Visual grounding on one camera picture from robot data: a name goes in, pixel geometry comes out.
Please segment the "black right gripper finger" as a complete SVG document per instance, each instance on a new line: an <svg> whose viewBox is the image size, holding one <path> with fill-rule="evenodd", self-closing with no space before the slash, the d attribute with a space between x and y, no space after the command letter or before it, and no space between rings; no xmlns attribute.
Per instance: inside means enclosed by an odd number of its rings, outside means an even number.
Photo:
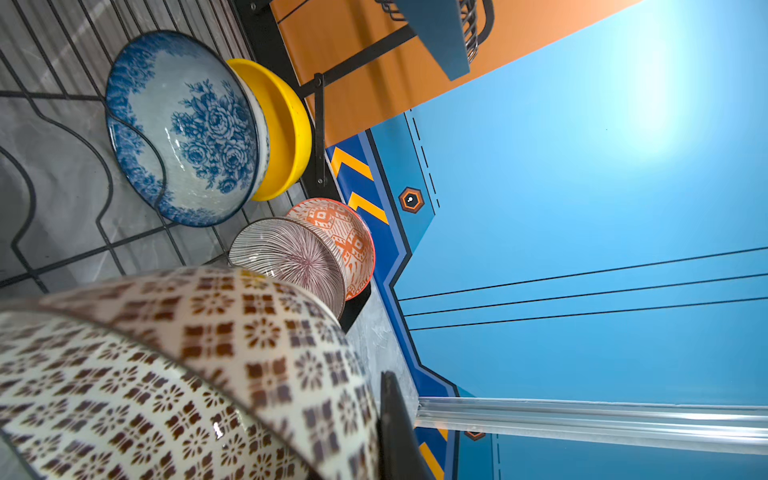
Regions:
<svg viewBox="0 0 768 480"><path fill-rule="evenodd" d="M427 480L432 478L418 448L397 377L391 371L381 374L379 451L381 479Z"/></svg>

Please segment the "orange patterned bowl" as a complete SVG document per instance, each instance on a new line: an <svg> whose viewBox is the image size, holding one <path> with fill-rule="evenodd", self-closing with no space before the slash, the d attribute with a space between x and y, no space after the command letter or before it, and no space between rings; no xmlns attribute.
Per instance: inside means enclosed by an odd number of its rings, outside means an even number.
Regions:
<svg viewBox="0 0 768 480"><path fill-rule="evenodd" d="M292 207L287 217L304 223L320 235L342 270L346 300L369 285L376 264L373 237L361 217L346 204L326 198L310 198Z"/></svg>

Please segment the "brown patterned bowl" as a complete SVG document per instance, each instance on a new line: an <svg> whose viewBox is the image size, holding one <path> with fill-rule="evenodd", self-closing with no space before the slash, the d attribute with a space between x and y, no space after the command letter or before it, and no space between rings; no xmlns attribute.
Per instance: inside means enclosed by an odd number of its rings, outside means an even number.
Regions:
<svg viewBox="0 0 768 480"><path fill-rule="evenodd" d="M378 479L378 414L336 315L239 268L1 306L2 452L35 479Z"/></svg>

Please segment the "pink striped bowl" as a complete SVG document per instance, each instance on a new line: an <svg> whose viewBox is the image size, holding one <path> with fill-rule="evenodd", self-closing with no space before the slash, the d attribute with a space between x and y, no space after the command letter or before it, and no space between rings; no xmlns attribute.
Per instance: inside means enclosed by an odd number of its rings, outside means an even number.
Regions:
<svg viewBox="0 0 768 480"><path fill-rule="evenodd" d="M313 293L340 318L346 305L343 260L328 235L287 217L259 219L234 238L229 263L295 284Z"/></svg>

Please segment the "yellow bowl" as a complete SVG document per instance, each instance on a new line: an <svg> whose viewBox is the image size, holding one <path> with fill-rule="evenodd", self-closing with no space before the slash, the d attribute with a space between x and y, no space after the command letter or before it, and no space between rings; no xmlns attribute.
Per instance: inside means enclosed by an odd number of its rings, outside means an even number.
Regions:
<svg viewBox="0 0 768 480"><path fill-rule="evenodd" d="M263 149L268 166L252 199L273 200L297 183L308 166L313 146L308 114L296 92L271 70L245 59L227 64L258 102L269 136Z"/></svg>

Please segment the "blue floral bowl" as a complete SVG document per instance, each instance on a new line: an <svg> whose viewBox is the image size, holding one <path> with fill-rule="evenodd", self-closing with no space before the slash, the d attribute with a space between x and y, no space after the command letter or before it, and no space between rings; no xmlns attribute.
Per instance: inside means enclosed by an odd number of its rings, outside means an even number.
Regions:
<svg viewBox="0 0 768 480"><path fill-rule="evenodd" d="M144 33L119 52L106 124L135 192L166 219L209 227L234 216L266 177L261 105L214 50L177 31Z"/></svg>

